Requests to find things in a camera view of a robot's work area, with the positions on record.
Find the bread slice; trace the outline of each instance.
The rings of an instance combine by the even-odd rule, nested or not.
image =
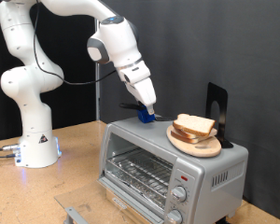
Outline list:
[[[179,135],[181,135],[181,136],[183,136],[183,137],[189,138],[189,139],[193,139],[193,138],[198,138],[198,137],[200,137],[200,136],[197,136],[196,134],[186,133],[186,132],[181,131],[181,130],[178,130],[178,129],[176,129],[176,128],[174,128],[174,129],[172,130],[172,132],[174,132],[174,133],[176,133],[176,134],[179,134]],[[215,136],[216,134],[217,134],[217,129],[214,129],[214,128],[213,128],[212,131],[210,132],[210,134],[208,134],[208,136],[211,137],[211,136]]]
[[[211,137],[211,136],[206,136],[206,137],[187,138],[182,135],[179,135],[178,133],[175,132],[175,130],[171,130],[171,136],[180,141],[183,141],[186,143],[192,143],[192,144],[199,143],[199,142]]]
[[[187,114],[178,115],[173,123],[173,126],[178,130],[202,137],[208,136],[214,125],[215,121],[213,119],[205,119]]]

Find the control knob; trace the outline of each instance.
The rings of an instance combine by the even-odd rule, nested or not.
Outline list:
[[[166,216],[166,219],[167,219],[166,223],[172,223],[172,224],[180,224],[183,221],[181,214],[177,210],[172,210]]]
[[[171,195],[180,203],[184,202],[187,198],[186,190],[183,187],[176,187],[170,191]]]

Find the black plate holder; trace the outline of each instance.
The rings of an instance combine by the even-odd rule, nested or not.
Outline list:
[[[225,126],[226,126],[227,102],[228,102],[227,91],[209,82],[207,88],[207,99],[206,99],[206,110],[205,110],[205,117],[207,119],[211,118],[212,104],[214,101],[217,101],[220,110],[219,111],[220,117],[218,121],[218,130],[217,130],[216,138],[220,142],[222,148],[232,148],[233,144],[224,138]]]

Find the metal bracket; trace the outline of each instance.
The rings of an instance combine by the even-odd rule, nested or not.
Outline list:
[[[74,207],[65,208],[65,212],[67,213],[66,220],[63,224],[74,224],[74,221],[77,224],[89,224],[85,219],[75,210]]]
[[[211,118],[211,109],[214,101],[217,101],[220,110],[220,117],[218,121],[218,130],[217,130],[217,140],[219,140],[222,148],[231,148],[233,147],[233,144],[224,138],[228,94],[226,90],[209,82],[208,89],[207,89],[206,111],[205,111],[205,117],[207,119]]]

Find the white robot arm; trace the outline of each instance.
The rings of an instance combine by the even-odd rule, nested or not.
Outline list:
[[[56,76],[38,69],[34,56],[34,28],[29,10],[36,0],[5,0],[0,4],[0,23],[9,52],[22,60],[24,67],[6,71],[1,86],[14,99],[20,110],[23,135],[16,165],[45,167],[58,159],[58,146],[52,135],[50,108],[40,100],[39,93],[52,91],[62,84]],[[128,91],[154,114],[156,95],[146,67],[137,48],[133,25],[99,0],[41,0],[56,15],[89,15],[100,21],[97,32],[87,47],[98,63],[113,62]],[[63,77],[63,70],[35,42],[42,69]]]
[[[34,4],[35,0],[6,0],[16,4]],[[137,47],[137,32],[125,18],[99,0],[41,0],[59,16],[89,15],[100,21],[97,32],[88,41],[88,52],[97,63],[113,62],[127,90],[154,114],[156,94],[150,71]]]

